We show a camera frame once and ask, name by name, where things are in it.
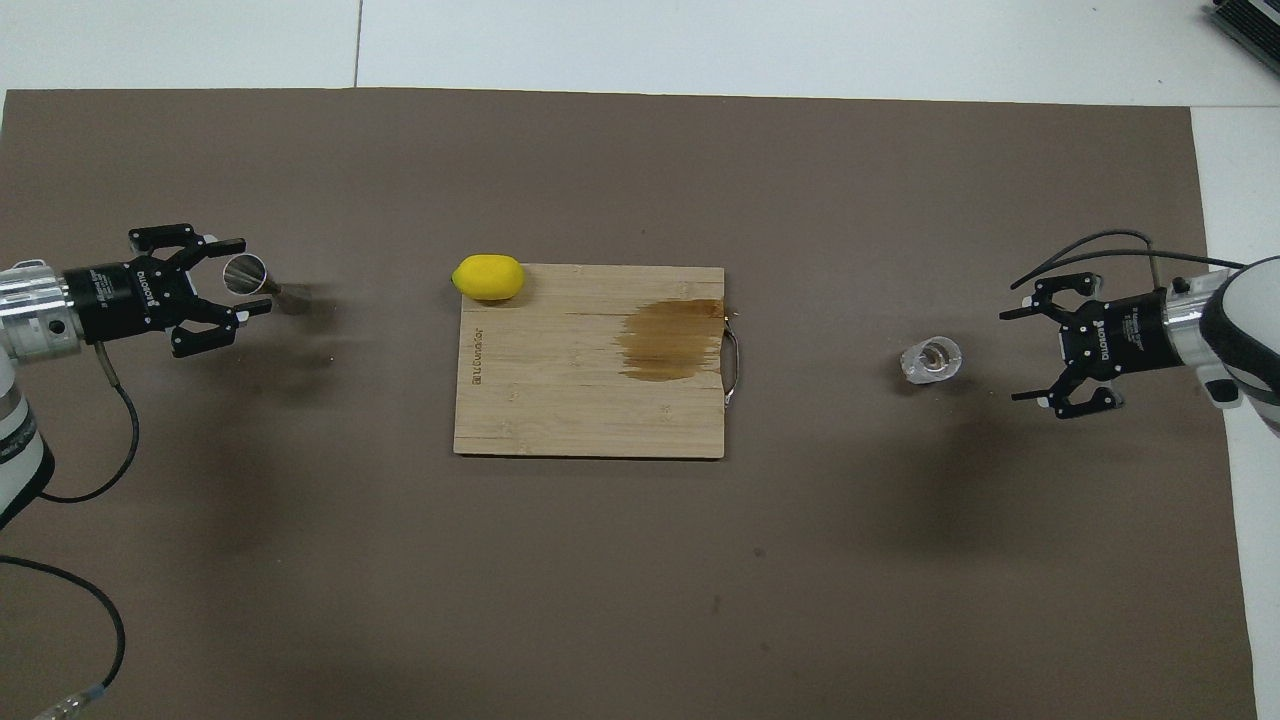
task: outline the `brown tabletop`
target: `brown tabletop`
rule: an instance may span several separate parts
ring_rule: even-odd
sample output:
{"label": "brown tabletop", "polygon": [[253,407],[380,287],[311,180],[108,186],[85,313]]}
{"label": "brown tabletop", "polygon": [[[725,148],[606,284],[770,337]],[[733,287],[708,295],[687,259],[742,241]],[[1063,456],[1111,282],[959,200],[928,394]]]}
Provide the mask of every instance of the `brown tabletop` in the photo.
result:
{"label": "brown tabletop", "polygon": [[[96,719],[1254,715],[1220,415],[1187,370],[1091,419],[1014,404],[1056,327],[996,319],[1101,228],[1203,251],[1187,109],[13,91],[0,197],[5,263],[191,222],[319,299],[204,356],[113,343],[133,471],[0,533],[120,606]],[[453,455],[448,274],[481,251],[723,266],[726,457]],[[960,375],[906,386],[940,333]],[[18,377],[54,488],[105,479],[128,424],[92,354]],[[0,716],[110,651],[92,600],[0,568]]]}

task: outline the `wooden cutting board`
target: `wooden cutting board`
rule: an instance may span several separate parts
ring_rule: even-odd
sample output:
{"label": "wooden cutting board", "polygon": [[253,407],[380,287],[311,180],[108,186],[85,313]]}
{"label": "wooden cutting board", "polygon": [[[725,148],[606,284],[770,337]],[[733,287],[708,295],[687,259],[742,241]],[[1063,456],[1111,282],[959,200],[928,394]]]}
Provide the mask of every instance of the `wooden cutting board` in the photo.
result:
{"label": "wooden cutting board", "polygon": [[526,264],[462,299],[453,451],[723,457],[723,268]]}

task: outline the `brown stain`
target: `brown stain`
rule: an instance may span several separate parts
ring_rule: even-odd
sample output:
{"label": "brown stain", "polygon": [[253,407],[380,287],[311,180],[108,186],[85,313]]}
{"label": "brown stain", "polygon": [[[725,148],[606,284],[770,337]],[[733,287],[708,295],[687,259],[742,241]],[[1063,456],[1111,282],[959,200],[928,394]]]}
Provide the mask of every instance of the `brown stain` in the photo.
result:
{"label": "brown stain", "polygon": [[721,300],[662,300],[650,302],[623,322],[618,336],[628,378],[649,382],[691,378],[704,368],[719,368],[717,338],[724,329]]}

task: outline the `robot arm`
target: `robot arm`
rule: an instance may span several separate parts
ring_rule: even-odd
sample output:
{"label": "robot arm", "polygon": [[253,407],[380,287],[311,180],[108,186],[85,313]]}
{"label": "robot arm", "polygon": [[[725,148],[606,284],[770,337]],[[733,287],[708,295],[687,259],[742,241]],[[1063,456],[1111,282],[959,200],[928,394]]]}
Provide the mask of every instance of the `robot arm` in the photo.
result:
{"label": "robot arm", "polygon": [[[1102,278],[1093,273],[1036,281],[1023,306],[1000,316],[1046,315],[1059,323],[1065,368],[1048,388],[1012,398],[1037,400],[1060,419],[1078,418],[1123,406],[1114,386],[1120,375],[1187,365],[1213,405],[1239,405],[1243,393],[1280,436],[1280,315],[1274,307],[1280,256],[1235,266],[1112,301],[1100,299]],[[1057,305],[1053,296],[1068,290],[1085,302],[1075,310]],[[1093,396],[1071,402],[1091,379],[1100,386]]]}
{"label": "robot arm", "polygon": [[[165,332],[175,357],[230,345],[270,300],[225,306],[201,299],[187,274],[205,258],[244,251],[189,224],[129,231],[132,260],[56,273],[42,260],[0,272],[0,528],[49,484],[54,457],[14,377],[17,365],[79,352],[81,343]],[[177,247],[169,258],[155,251]],[[201,323],[189,329],[184,323]]]}

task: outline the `yellow lemon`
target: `yellow lemon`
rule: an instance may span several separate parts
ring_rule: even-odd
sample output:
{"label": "yellow lemon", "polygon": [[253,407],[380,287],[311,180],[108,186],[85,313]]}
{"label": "yellow lemon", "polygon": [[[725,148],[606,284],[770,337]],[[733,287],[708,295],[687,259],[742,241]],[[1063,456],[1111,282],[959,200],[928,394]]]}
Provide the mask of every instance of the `yellow lemon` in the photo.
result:
{"label": "yellow lemon", "polygon": [[507,300],[525,287],[525,269],[511,255],[471,255],[453,270],[453,286],[472,300]]}

